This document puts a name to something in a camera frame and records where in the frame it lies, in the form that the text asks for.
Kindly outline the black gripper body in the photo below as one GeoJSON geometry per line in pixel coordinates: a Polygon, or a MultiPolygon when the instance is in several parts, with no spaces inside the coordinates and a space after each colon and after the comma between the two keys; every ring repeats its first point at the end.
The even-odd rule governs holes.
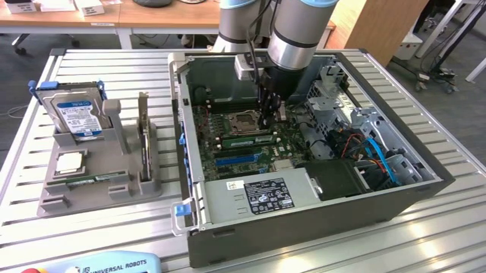
{"type": "Polygon", "coordinates": [[[260,79],[262,102],[275,93],[286,101],[295,93],[305,70],[287,70],[278,66],[263,69],[260,79]]]}

